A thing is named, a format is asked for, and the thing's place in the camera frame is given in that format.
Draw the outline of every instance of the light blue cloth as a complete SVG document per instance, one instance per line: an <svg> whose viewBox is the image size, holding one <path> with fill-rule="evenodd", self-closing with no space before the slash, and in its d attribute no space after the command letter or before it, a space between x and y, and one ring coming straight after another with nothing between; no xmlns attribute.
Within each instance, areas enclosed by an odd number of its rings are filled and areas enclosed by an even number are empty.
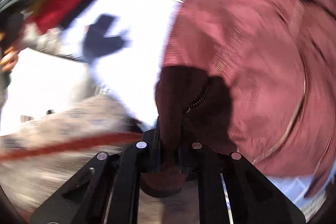
<svg viewBox="0 0 336 224"><path fill-rule="evenodd" d="M172 24L183 0L95 0L63 33L63 42L82 54L87 26L101 14L116 16L106 37L120 36L128 42L121 51L98 58L91 71L98 84L116 97L129 114L153 127L157 118L155 85L161 71L161 60ZM269 178L295 205L309 202L303 198L312 176L302 178Z"/></svg>

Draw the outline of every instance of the hand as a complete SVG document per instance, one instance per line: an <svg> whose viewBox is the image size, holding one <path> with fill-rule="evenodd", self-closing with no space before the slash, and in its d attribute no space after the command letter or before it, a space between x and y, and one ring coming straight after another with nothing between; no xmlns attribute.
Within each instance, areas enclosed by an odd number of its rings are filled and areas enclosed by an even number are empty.
<svg viewBox="0 0 336 224"><path fill-rule="evenodd" d="M0 32L0 44L1 40L5 37L5 33ZM8 72L11 71L17 61L18 61L18 53L19 53L19 48L16 47L15 44L10 46L8 49L4 51L4 57L0 60L0 65L2 66L2 71L3 72Z"/></svg>

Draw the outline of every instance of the pink fabric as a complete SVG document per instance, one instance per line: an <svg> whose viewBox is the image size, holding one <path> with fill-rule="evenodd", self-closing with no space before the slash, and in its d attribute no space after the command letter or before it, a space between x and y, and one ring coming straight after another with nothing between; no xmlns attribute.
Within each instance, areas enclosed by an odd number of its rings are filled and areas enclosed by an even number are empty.
<svg viewBox="0 0 336 224"><path fill-rule="evenodd" d="M256 167L277 177L315 174L308 196L321 188L335 160L335 17L334 0L187 0L164 57L164 67L222 77L232 98L228 138L251 162L283 136L303 95L305 63L303 110L284 144ZM174 101L173 91L160 89L160 116L172 124L174 114L164 112L173 103L165 100ZM194 129L199 140L225 153L220 136L203 130ZM167 135L163 142L174 143Z"/></svg>

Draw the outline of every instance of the blue fabric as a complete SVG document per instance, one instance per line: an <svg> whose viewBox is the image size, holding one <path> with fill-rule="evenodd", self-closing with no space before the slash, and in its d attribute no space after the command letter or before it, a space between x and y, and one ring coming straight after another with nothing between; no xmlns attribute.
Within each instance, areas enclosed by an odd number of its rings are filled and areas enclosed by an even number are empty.
<svg viewBox="0 0 336 224"><path fill-rule="evenodd" d="M98 84L148 128L155 125L155 85L165 44L184 0L95 0L63 33L63 42L91 66ZM312 176L269 178L302 207Z"/></svg>

